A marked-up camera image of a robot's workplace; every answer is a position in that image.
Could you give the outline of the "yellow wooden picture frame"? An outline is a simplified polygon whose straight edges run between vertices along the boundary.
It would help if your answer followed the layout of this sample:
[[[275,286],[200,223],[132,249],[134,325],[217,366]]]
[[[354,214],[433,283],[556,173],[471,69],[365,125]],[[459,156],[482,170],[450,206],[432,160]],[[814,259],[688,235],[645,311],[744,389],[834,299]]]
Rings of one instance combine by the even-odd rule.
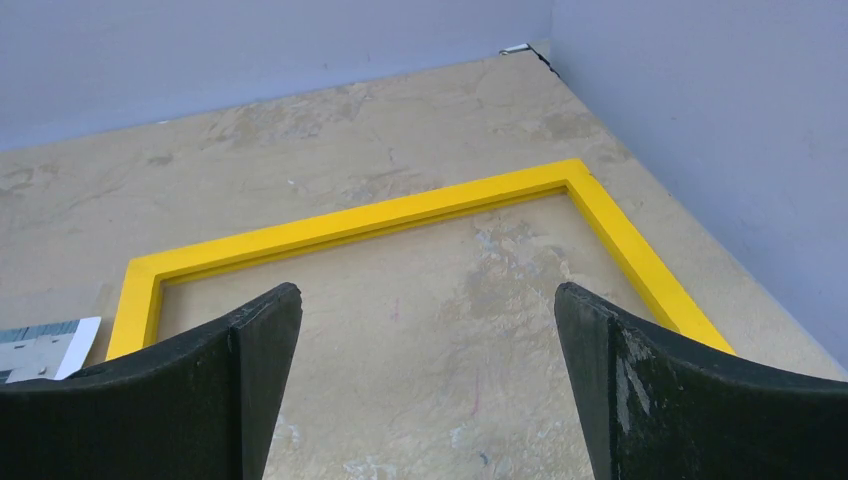
[[[662,326],[732,353],[589,168],[568,159],[134,258],[127,266],[106,357],[116,359],[156,341],[166,283],[200,280],[562,193]]]

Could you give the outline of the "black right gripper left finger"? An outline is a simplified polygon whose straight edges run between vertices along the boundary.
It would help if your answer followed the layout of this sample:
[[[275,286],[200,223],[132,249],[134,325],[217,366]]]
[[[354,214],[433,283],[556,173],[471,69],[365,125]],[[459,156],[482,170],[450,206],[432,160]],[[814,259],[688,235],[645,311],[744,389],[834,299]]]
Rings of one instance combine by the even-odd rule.
[[[302,320],[280,284],[63,380],[1,389],[5,479],[259,479]]]

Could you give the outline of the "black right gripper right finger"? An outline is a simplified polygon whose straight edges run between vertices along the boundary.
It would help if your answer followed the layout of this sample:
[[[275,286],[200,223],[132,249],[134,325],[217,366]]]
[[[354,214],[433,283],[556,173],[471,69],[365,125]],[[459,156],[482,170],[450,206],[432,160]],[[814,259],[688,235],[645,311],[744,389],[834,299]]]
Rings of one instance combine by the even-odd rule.
[[[555,319],[598,479],[843,479],[847,386],[755,363],[582,286]]]

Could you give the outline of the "building and sky photo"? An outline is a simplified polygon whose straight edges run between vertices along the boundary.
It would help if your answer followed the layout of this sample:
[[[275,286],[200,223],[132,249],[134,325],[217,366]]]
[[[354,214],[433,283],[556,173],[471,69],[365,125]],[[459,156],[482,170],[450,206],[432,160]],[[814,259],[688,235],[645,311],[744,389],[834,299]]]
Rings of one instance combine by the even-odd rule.
[[[1,384],[63,380],[80,370],[92,348],[100,317],[1,331]]]

